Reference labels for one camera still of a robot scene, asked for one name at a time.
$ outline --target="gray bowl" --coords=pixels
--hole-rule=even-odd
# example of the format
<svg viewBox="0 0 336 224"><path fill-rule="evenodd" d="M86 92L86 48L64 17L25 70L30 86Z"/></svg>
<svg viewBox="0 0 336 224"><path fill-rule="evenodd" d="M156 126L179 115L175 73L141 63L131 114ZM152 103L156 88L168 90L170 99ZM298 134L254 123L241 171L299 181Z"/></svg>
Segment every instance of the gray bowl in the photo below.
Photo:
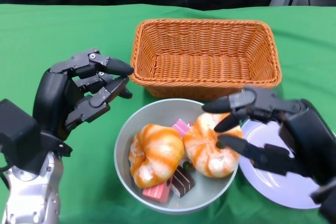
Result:
<svg viewBox="0 0 336 224"><path fill-rule="evenodd" d="M142 196L130 174L128 160L130 144L136 133L150 123L172 126L179 118L185 122L195 121L202 112L202 104L185 99L167 99L151 103L136 111L122 127L114 147L114 163L118 176L127 191L146 206L166 214L190 214L201 210L222 195L233 181L237 168L225 178L208 178L197 171L192 172L195 187L182 198L170 192L167 203L160 203Z"/></svg>

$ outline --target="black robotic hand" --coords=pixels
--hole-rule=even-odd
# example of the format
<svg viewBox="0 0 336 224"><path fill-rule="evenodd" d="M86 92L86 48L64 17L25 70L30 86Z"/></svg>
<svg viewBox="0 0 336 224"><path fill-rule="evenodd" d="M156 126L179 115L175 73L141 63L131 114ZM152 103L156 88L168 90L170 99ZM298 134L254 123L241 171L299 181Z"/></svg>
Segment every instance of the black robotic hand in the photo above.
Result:
<svg viewBox="0 0 336 224"><path fill-rule="evenodd" d="M230 147L249 158L255 168L286 175L287 172L311 177L320 189L311 194L321 205L320 212L330 222L336 221L336 138L315 107L307 100L287 101L277 97L275 91L246 87L241 92L205 104L208 113L228 113L216 127L226 132L250 119L280 124L279 136L289 147L266 144L256 147L247 140L227 135L218 137L217 147Z"/></svg>
<svg viewBox="0 0 336 224"><path fill-rule="evenodd" d="M79 124L92 122L109 111L108 103L116 96L132 98L125 87L131 74L130 65L102 56L97 48L72 55L44 73L35 97L33 118L42 131L65 141ZM95 95L85 96L87 92Z"/></svg>
<svg viewBox="0 0 336 224"><path fill-rule="evenodd" d="M48 152L70 156L72 148L64 141L75 127L107 112L116 96L132 98L125 87L132 73L125 62L102 56L93 48L44 73L33 117L8 100L0 101L0 152L8 163L0 167L0 175L12 166L39 174Z"/></svg>

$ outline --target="pink cake slice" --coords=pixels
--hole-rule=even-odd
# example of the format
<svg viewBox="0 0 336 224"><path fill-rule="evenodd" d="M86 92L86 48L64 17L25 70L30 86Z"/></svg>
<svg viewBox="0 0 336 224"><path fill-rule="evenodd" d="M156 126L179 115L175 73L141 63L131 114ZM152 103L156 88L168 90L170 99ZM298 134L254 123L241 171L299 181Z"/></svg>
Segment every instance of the pink cake slice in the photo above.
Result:
<svg viewBox="0 0 336 224"><path fill-rule="evenodd" d="M182 119L178 119L173 128L178 131L181 137L184 137L184 134L189 131L189 126Z"/></svg>
<svg viewBox="0 0 336 224"><path fill-rule="evenodd" d="M170 188L172 187L172 179L173 178L171 177L164 183L144 189L142 191L143 196L166 203Z"/></svg>

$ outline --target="chocolate cake slice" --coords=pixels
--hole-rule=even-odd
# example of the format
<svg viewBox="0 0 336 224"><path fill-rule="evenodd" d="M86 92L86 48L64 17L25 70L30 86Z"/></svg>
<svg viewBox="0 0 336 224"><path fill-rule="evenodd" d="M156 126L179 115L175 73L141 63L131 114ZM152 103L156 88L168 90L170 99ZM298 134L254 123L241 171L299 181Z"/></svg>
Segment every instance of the chocolate cake slice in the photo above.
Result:
<svg viewBox="0 0 336 224"><path fill-rule="evenodd" d="M173 175L171 190L179 197L183 197L188 191L195 186L194 179L183 169L178 166Z"/></svg>

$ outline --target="basket rim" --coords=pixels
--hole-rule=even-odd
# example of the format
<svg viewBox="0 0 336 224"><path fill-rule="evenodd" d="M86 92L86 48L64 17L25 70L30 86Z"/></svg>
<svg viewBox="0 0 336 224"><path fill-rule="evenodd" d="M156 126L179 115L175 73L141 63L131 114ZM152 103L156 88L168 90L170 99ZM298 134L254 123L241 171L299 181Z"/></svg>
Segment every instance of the basket rim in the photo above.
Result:
<svg viewBox="0 0 336 224"><path fill-rule="evenodd" d="M277 86L281 82L282 73L280 68L280 62L278 57L278 51L275 45L274 35L271 28L263 21L259 20L249 20L249 19L185 19L185 18L157 18L157 19L147 19L140 22L137 26L135 32L135 39L133 43L132 55L131 55L131 66L134 67L138 61L138 52L140 50L140 42L142 30L147 24L150 23L225 23L225 24L250 24L253 26L261 26L266 33L267 40L270 43L271 49L271 62L272 62L272 72L275 74L273 78L265 80L243 80L243 79L190 79L190 78L153 78L153 77L142 77L136 71L130 76L130 79L143 86L151 87L175 87L176 85L182 87L214 87L221 88L223 85L229 85L230 87L235 84L235 87L243 87L245 84L254 84L258 86Z"/></svg>

